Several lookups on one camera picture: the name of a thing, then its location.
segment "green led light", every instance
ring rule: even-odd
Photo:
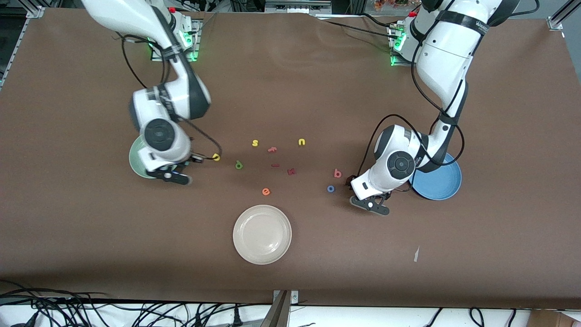
[[[403,47],[403,42],[406,40],[406,34],[402,33],[401,37],[398,37],[397,39],[400,41],[395,43],[394,49],[397,51],[401,51],[401,48]]]

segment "white plate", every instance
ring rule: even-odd
[[[255,205],[238,217],[232,239],[240,256],[256,265],[272,264],[291,245],[291,223],[271,205]]]

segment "metal frame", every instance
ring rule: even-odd
[[[266,0],[266,13],[302,12],[311,16],[333,13],[331,0]]]
[[[40,18],[44,7],[60,7],[62,0],[18,0],[27,14],[26,18]]]
[[[547,24],[550,30],[562,30],[562,22],[571,16],[575,10],[581,6],[581,0],[567,0],[552,16],[547,18]]]
[[[275,294],[274,297],[274,303],[268,310],[264,320],[262,320],[260,327],[287,327],[288,325],[289,314],[291,313],[291,291],[278,291],[278,294]]]
[[[16,56],[16,51],[18,51],[18,48],[20,48],[20,43],[22,42],[22,38],[24,37],[24,32],[26,32],[26,28],[28,27],[29,23],[30,23],[30,18],[26,19],[26,22],[24,22],[24,26],[22,27],[22,31],[20,32],[20,35],[18,36],[18,41],[16,41],[16,45],[14,47],[14,50],[12,51],[12,54],[10,55],[10,60],[8,61],[8,65],[6,65],[6,71],[4,71],[4,74],[2,75],[2,79],[0,80],[0,91],[2,91],[2,87],[4,86],[4,81],[8,77],[8,71],[10,71],[10,67],[12,67],[12,62],[14,61],[14,57]]]
[[[274,291],[272,294],[272,302],[277,300],[278,295],[281,291]],[[290,291],[290,303],[291,304],[298,304],[299,303],[299,291],[298,290],[291,290]]]

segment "black strap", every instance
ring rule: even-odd
[[[418,42],[421,42],[421,41],[423,41],[426,38],[426,34],[418,31],[418,29],[415,27],[415,19],[411,21],[411,24],[410,24],[410,32],[411,32],[411,35],[416,40],[418,40]]]
[[[171,47],[162,50],[162,58],[165,60],[174,59],[177,54],[182,53],[183,51],[184,50],[179,44],[174,44]]]
[[[426,149],[428,148],[429,138],[426,134],[420,133],[422,139],[420,140],[421,145],[419,146],[418,153],[415,155],[414,162],[417,167],[420,162],[424,160],[424,156],[427,154]]]
[[[448,10],[441,11],[436,17],[436,20],[461,25],[471,30],[477,31],[481,35],[485,35],[486,32],[488,32],[488,29],[490,29],[490,26],[481,20],[466,16],[463,13],[451,12]]]
[[[170,14],[170,29],[173,31],[175,28],[175,24],[177,23],[175,16]]]
[[[460,119],[460,115],[456,115],[456,117],[448,117],[444,116],[443,113],[440,113],[438,119],[441,120],[444,124],[456,126],[458,125],[458,120]]]
[[[159,92],[159,102],[164,106],[167,110],[167,113],[170,115],[170,119],[174,122],[178,122],[178,116],[175,114],[174,103],[170,98],[169,93],[166,90],[166,86],[163,84],[159,84],[157,86],[157,91]]]

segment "white paper scrap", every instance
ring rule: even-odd
[[[415,252],[414,262],[418,262],[418,256],[419,256],[419,246],[418,246],[418,250]]]

